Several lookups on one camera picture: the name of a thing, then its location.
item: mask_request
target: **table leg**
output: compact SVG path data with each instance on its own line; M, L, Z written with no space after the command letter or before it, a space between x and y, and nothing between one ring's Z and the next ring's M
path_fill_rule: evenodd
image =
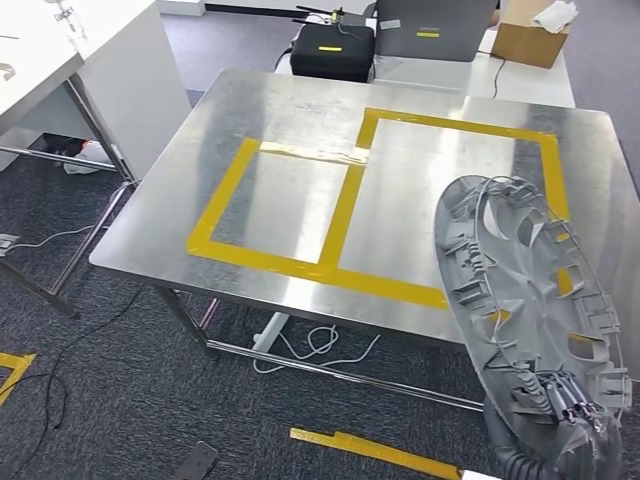
M285 367L297 368L299 370L304 370L306 372L323 373L325 375L331 375L334 378L349 380L350 382L361 383L365 385L371 385L378 388L382 388L384 390L389 390L395 393L402 393L405 395L424 398L426 400L431 400L432 402L463 408L465 410L482 412L482 403L474 402L472 400L467 400L466 398L455 397L453 395L447 395L444 393L435 392L432 390L426 390L423 388L405 385L402 383L388 382L386 380L368 377L365 375L342 372L340 370L335 370L329 367L323 367L322 365L315 365L313 363L307 363L301 360L297 360L294 358L286 358L281 357L278 355L273 355L268 352L257 350L255 349L256 347L254 347L254 349L251 349L238 347L237 345L232 345L229 343L219 342L217 340L208 339L205 333L201 327L201 325L204 323L208 323L208 321L211 320L211 316L213 313L210 312L214 311L215 308L217 307L217 301L214 301L212 306L210 306L207 313L205 315L203 321L199 322L193 315L192 315L189 310L187 310L186 307L185 307L184 304L182 303L182 301L176 294L175 291L164 287L155 287L155 289L158 291L158 293L160 294L160 296L162 296L165 302L167 302L169 308L171 308L174 314L176 314L187 329L187 331L191 334L198 345L204 347L209 352L214 350L220 350L223 352L234 353L235 355L241 355L243 357L249 357L255 360L262 360L264 362L282 365ZM276 313L272 318L272 322L275 322L278 324L282 323L282 325L284 325L284 322L286 322L288 318L288 315ZM275 331L275 328L275 325L272 326L272 329L273 331Z
M282 331L282 328L287 324L287 320L288 319L289 316L285 313L274 313L262 333L254 336L254 341L255 342L254 350L259 352L268 352L271 350L273 342L278 338L278 335Z
M102 227L103 227L104 224L107 220L109 220L109 216L111 215L113 209L115 208L115 205L117 205L118 202L119 202L120 199L122 198L122 195L125 194L125 190L126 190L126 185L123 185L120 188L120 190L116 191L115 195L112 195L111 197L111 200L109 200L109 204L107 204L106 207L103 210L100 218L98 218L95 225L94 225L94 228L90 230L89 233L87 234L87 236L85 237L84 240L82 240L82 243L79 247L78 247L78 250L75 250L75 253L74 253L73 256L71 257L71 260L69 260L69 263L66 264L64 270L63 270L63 272L58 277L57 280L56 280L54 286L51 287L51 294L57 295L58 293L60 293L60 290L62 290L64 284L66 283L67 280L69 280L69 277L71 276L72 273L73 273L73 270L75 269L75 267L78 265L78 262L79 262L82 258L82 256L85 255L85 252L86 252L88 248L89 248L89 245L91 245L91 242L93 242L94 239L96 238L96 235L97 235L102 229Z
M200 328L199 322L187 310L175 291L165 287L155 287L155 290L167 302L167 305L178 317L196 343L202 348L207 347L207 337Z
M64 88L71 97L71 100L75 105L75 108L82 116L85 122L91 130L106 156L113 164L114 167L127 182L133 182L135 180L134 173L128 165L121 160L115 150L113 149L113 142L111 141L108 130L103 125L99 116L94 111L91 103L89 101L87 92L85 90L85 85L82 80L77 74L72 75L69 80L64 83Z
M73 317L76 313L75 308L69 305L69 303L66 303L63 300L57 297L56 295L48 292L46 289L38 285L37 283L29 279L29 277L26 277L24 274L16 270L15 268L3 260L0 260L0 272L7 275L8 277L14 280L16 283L22 285L23 287L26 290L29 290L31 293L34 293L40 298L46 300L47 302L51 303L54 307L57 308L58 310L65 315Z
M341 372L340 370L335 370L329 367L323 367L313 363L307 363L301 360L296 360L294 358L280 357L271 353L260 352L250 348L238 347L235 345L218 342L216 340L207 340L206 346L208 348L221 350L223 352L235 353L236 355L242 355L244 357L249 357L255 360L275 363L276 365L282 365L285 367L297 368L299 370L304 370L306 372L324 373L326 375L331 375L334 378L349 380L350 382L361 383L365 385L371 385L395 393L403 393L405 395L411 395L414 397L431 400L432 402L443 403L453 407L463 408L465 410L472 410L475 412L482 411L482 404L480 402L474 402L472 400L467 400L466 398L454 397L445 393L434 392L432 390L425 390L423 388L413 387L411 385L405 385L402 383L388 382L386 380L368 377L365 375L358 375L356 373Z
M38 152L35 150L28 150L26 148L14 148L3 147L0 145L0 152L13 153L14 155L24 155L26 157L42 158L43 160L51 160L52 162L68 163L69 165L78 165L80 167L94 168L96 170L106 170L107 172L115 172L115 167L106 163L94 162L92 160L83 160L75 157L66 157L64 155L57 155L55 153Z

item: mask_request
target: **yellow tape on floor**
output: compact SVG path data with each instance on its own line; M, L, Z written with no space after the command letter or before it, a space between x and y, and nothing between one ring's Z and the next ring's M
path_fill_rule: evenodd
M333 437L331 437L292 428L290 432L290 437L303 442L315 443L316 445L376 458L445 480L460 480L464 473L464 471L453 465L432 460L430 458L420 457L412 453L403 452L346 433L336 432Z
M5 403L5 400L6 400L7 397L8 397L14 389L14 387L11 385L20 380L25 370L31 365L31 362L32 362L34 358L35 358L35 354L18 357L16 355L0 353L0 367L10 368L12 370L11 375L5 380L4 384L0 385L0 406Z

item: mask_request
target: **yellow tape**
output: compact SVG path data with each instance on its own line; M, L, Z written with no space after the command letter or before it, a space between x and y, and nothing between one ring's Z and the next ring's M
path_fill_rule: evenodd
M375 275L342 270L331 266L303 262L219 242L189 242L189 253L198 257L220 260L240 267L303 278L313 282L346 288L360 293L415 303L425 307L446 309L441 290Z
M10 387L10 385L13 385L31 365L31 362L35 358L35 354L32 355L25 355L23 357L18 357L15 355L8 355L6 353L0 353L0 367L11 368L12 372L5 380L5 383L0 386L0 406L5 403L5 400L7 399L13 390L14 387Z
M569 207L565 190L562 165L558 154L558 139L552 133L535 132L523 128L508 128L484 123L466 122L451 118L432 117L405 112L395 112L379 108L365 109L365 118L360 127L356 145L371 148L379 120L392 120L430 127L451 128L463 132L482 133L498 137L513 138L540 145L540 162L544 179L546 203L559 218L569 219Z
M240 183L245 170L259 147L260 140L254 138L245 138L240 145L218 188L211 196L195 227L187 238L186 248L189 252L192 252L194 248L197 249L203 242L209 241L224 209L231 200L231 196Z
M345 433L336 432L333 437L330 437L328 435L292 428L289 435L291 438L296 440L383 460L445 480L460 480L464 473L463 470L453 465L432 460L430 458L420 457L412 453L403 452L386 445Z
M585 343L587 343L587 342L588 343L592 343L592 342L595 343L595 342L602 341L599 338L585 337L584 335L580 335L580 333L574 333L574 332L569 332L568 337L571 338L571 339L573 339L573 340L576 340L577 342L585 342Z
M192 255L212 260L303 278L396 301L415 303L432 308L447 308L442 292L436 288L338 268L365 172L362 165L351 164L351 161L368 157L368 151L373 145L380 119L537 142L540 148L547 203L549 203L549 208L558 216L568 218L569 212L562 179L562 168L560 164L557 140L555 135L519 128L506 128L448 118L367 108L365 110L364 118L356 139L354 153L351 156L340 152L300 149L291 145L273 142L260 143L256 139L245 139L202 215L198 220L195 227L187 238L187 251ZM256 151L350 163L317 264L211 241L216 225Z
M320 259L318 260L319 265L338 266L364 173L365 169L362 167L350 166L346 170L340 196L336 202L336 208L331 217L331 223L327 231L325 245L320 253Z
M558 296L563 297L574 291L574 282L566 268L560 268L555 272L555 283L558 284Z
M565 191L562 164L558 154L558 139L555 135L540 133L538 143L540 149L542 173L546 204L558 218L569 220L569 205Z
M488 125L485 123L466 122L464 120L454 120L452 118L431 117L429 115L417 115L414 113L395 112L392 110L381 110L378 108L367 108L365 110L365 119L373 117L377 120L395 120L397 122L414 123L417 125L426 125L429 127L451 128L463 132L483 133L485 135L495 135L498 137L516 138L528 142L539 142L541 138L546 138L549 134L534 132L533 130L525 130L522 128L500 127L497 125ZM369 134L373 140L375 130ZM368 145L358 145L358 147L371 148L371 143Z
M303 158L305 160L318 160L320 162L339 163L342 165L365 165L369 158L369 150L353 148L349 153L332 150L320 150L318 148L297 147L276 142L262 142L260 151L272 153L284 157Z

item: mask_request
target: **metal frame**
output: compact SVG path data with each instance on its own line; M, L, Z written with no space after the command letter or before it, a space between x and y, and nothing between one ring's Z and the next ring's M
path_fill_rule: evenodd
M0 258L0 274L5 275L14 280L14 282L21 285L22 287L29 290L35 295L37 295L43 300L45 300L60 312L72 317L75 315L75 308L72 305L60 298L60 293L63 287L66 284L69 278L78 266L83 255L89 248L91 242L95 239L98 232L102 229L104 224L109 219L109 215L114 208L122 198L125 191L128 188L134 189L134 174L124 161L121 160L113 149L112 142L110 139L107 129L98 118L93 110L89 101L82 80L78 74L73 74L68 80L64 82L64 88L73 102L76 109L82 116L85 123L91 130L95 138L104 149L107 157L112 165L105 165L98 162L90 160L82 160L78 158L66 157L63 155L54 155L45 152L38 152L35 150L11 148L0 146L0 151L14 153L17 155L26 155L29 157L42 158L45 160L51 160L55 162L69 163L72 165L79 165L83 167L94 168L98 170L106 170L112 172L118 172L125 182L120 189L112 195L109 203L100 213L100 217L96 221L93 228L80 244L79 247L73 254L73 256L65 266L60 276L54 282L51 289L45 288L38 283L14 268L5 260Z
M217 299L214 299L212 302L212 306L209 307L207 310L207 313L205 314L205 317L202 320L198 320L193 315L192 315L189 310L187 310L186 307L174 290L165 287L155 287L155 289L165 302L167 302L167 304L176 316L177 316L186 328L186 330L189 334L191 334L191 336L193 337L194 340L195 340L196 343L198 343L198 345L204 348L208 353L211 353L213 350L220 350L223 352L241 355L243 357L253 358L254 360L262 360L265 362L274 363L284 367L297 368L298 370L304 370L306 372L323 373L325 375L331 375L334 378L348 380L350 382L361 383L364 385L371 385L374 387L382 388L383 390L389 390L395 393L402 393L405 395L411 395L414 397L423 398L426 400L431 400L432 402L442 403L445 405L450 405L465 410L482 412L482 403L475 402L472 400L467 400L466 398L455 397L452 395L447 395L432 390L426 390L411 385L405 385L402 383L389 382L386 380L368 377L365 375L346 373L340 370L336 370L334 368L323 367L321 365L303 362L294 358L281 357L279 355L274 355L272 353L269 352L238 347L237 345L232 345L229 343L224 343L217 340L210 339L207 337L207 334L206 332L205 332L205 329L202 328L202 325L208 325L208 323L211 321L211 317L212 316L212 309L214 312L217 308L217 305L218 303Z

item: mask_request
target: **laptop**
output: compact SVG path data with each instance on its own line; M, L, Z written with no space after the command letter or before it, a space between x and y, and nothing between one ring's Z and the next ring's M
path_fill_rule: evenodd
M470 62L496 0L377 0L376 53Z

